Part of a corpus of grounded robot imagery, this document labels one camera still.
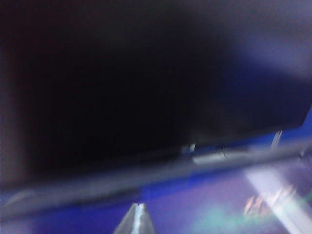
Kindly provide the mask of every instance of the pointed object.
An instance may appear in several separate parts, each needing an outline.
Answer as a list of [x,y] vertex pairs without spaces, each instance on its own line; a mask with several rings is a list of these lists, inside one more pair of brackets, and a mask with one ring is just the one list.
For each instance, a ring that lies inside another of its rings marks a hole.
[[144,203],[133,203],[113,234],[156,234]]

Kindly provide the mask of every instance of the metal tip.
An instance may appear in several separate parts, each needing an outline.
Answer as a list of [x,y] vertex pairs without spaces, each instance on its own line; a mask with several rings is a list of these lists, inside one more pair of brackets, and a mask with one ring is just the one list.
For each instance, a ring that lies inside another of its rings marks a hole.
[[156,234],[144,203],[133,203],[113,234]]

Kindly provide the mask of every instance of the black screen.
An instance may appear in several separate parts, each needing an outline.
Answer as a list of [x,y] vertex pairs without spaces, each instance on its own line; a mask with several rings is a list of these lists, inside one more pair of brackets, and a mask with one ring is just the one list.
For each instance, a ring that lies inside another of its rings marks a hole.
[[110,167],[299,126],[311,104],[311,27],[288,3],[289,17],[270,4],[5,2],[5,168]]

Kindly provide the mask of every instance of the dark background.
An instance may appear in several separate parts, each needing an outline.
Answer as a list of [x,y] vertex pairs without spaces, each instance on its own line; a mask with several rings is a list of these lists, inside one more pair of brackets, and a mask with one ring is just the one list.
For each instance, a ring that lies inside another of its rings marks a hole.
[[4,183],[298,126],[311,104],[311,21],[291,5],[1,6]]

